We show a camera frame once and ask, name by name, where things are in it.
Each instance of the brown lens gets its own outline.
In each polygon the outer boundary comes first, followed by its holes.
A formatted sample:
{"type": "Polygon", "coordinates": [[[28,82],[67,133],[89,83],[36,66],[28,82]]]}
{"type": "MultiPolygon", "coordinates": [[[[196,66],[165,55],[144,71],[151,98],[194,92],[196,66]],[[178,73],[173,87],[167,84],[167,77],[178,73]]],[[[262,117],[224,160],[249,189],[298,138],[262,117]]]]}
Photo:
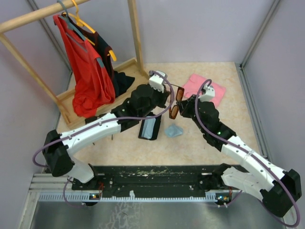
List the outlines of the brown lens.
{"type": "Polygon", "coordinates": [[[176,101],[181,101],[184,94],[184,88],[178,87],[177,95],[176,95],[176,101]]]}
{"type": "Polygon", "coordinates": [[[170,119],[175,119],[177,117],[178,111],[179,111],[178,106],[177,105],[173,106],[173,108],[170,109],[170,113],[169,113],[170,119]]]}

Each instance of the pink cloth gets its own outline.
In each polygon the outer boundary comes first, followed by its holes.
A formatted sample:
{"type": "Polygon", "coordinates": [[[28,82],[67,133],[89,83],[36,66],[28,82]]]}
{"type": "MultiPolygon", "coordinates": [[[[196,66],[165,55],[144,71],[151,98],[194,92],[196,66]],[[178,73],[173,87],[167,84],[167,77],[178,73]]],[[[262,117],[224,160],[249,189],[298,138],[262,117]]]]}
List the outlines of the pink cloth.
{"type": "MultiPolygon", "coordinates": [[[[192,74],[186,84],[183,86],[184,88],[184,96],[186,98],[191,97],[193,94],[197,94],[200,86],[204,83],[206,78],[192,74]]],[[[222,87],[214,82],[212,82],[212,86],[215,89],[215,97],[211,100],[214,103],[215,107],[218,107],[225,93],[225,87],[222,87]]]]}

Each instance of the red garment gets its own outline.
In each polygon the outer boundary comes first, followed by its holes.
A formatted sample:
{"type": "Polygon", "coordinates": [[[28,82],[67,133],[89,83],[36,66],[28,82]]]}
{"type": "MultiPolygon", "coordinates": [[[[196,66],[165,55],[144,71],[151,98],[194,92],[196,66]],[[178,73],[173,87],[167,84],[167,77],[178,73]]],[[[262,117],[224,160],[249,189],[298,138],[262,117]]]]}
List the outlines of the red garment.
{"type": "Polygon", "coordinates": [[[101,68],[98,64],[96,59],[101,56],[89,41],[83,41],[70,30],[59,15],[54,15],[53,19],[61,32],[75,76],[75,95],[72,102],[74,112],[86,118],[95,116],[98,107],[114,102],[115,91],[111,79],[106,68],[101,68]]]}

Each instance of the blue hanger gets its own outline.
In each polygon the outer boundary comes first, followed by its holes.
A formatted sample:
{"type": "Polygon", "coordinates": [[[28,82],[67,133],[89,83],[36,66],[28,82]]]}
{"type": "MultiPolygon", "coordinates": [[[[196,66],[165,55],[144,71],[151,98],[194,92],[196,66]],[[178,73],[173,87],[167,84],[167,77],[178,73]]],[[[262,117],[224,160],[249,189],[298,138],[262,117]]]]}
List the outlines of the blue hanger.
{"type": "MultiPolygon", "coordinates": [[[[62,1],[57,0],[57,2],[62,6],[64,11],[66,12],[66,15],[68,16],[69,13],[68,13],[67,8],[65,7],[65,5],[62,3],[62,1]]],[[[69,21],[69,19],[67,17],[63,17],[63,16],[60,15],[59,18],[63,19],[67,23],[68,28],[70,30],[75,31],[82,38],[83,41],[86,40],[86,37],[69,21]]],[[[72,39],[75,43],[77,43],[82,49],[84,49],[87,52],[87,50],[84,47],[82,47],[76,40],[74,40],[68,33],[66,33],[66,35],[68,35],[70,37],[70,39],[72,39]]],[[[100,67],[103,68],[104,64],[102,62],[102,59],[99,57],[96,60],[99,63],[100,67]]]]}

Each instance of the wooden clothes rack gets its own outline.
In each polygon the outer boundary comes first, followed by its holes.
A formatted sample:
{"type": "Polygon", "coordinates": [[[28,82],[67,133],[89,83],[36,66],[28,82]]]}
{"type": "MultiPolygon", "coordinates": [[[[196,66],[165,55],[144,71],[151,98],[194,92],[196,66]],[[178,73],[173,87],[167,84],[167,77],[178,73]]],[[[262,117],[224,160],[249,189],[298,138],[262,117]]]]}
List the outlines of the wooden clothes rack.
{"type": "MultiPolygon", "coordinates": [[[[75,0],[79,5],[90,0],[75,0]]],[[[130,96],[131,91],[133,91],[138,85],[142,83],[147,83],[148,74],[144,70],[142,61],[142,50],[141,50],[141,39],[139,31],[139,22],[136,8],[136,0],[127,0],[128,8],[130,14],[130,20],[132,25],[132,34],[134,47],[136,52],[136,59],[129,59],[114,69],[118,72],[124,70],[127,75],[135,77],[135,81],[128,91],[115,99],[113,104],[105,104],[97,109],[96,115],[108,112],[109,110],[115,108],[117,105],[121,104],[127,97],[130,96]]],[[[65,7],[71,8],[74,6],[71,0],[64,0],[62,3],[65,7]]],[[[61,93],[60,95],[55,95],[50,87],[42,80],[42,78],[35,72],[34,68],[27,62],[27,60],[22,56],[22,54],[17,50],[17,48],[10,42],[10,40],[5,36],[5,32],[11,31],[23,25],[29,24],[34,21],[38,21],[47,16],[53,15],[63,11],[62,6],[59,3],[44,7],[39,10],[24,14],[22,16],[16,17],[14,19],[8,20],[0,24],[0,41],[3,45],[11,52],[11,54],[18,60],[18,62],[30,73],[34,80],[42,87],[42,89],[47,93],[47,95],[56,103],[61,115],[63,116],[68,128],[76,128],[80,125],[85,124],[84,117],[78,117],[73,110],[72,100],[74,98],[75,90],[71,89],[61,93]]]]}

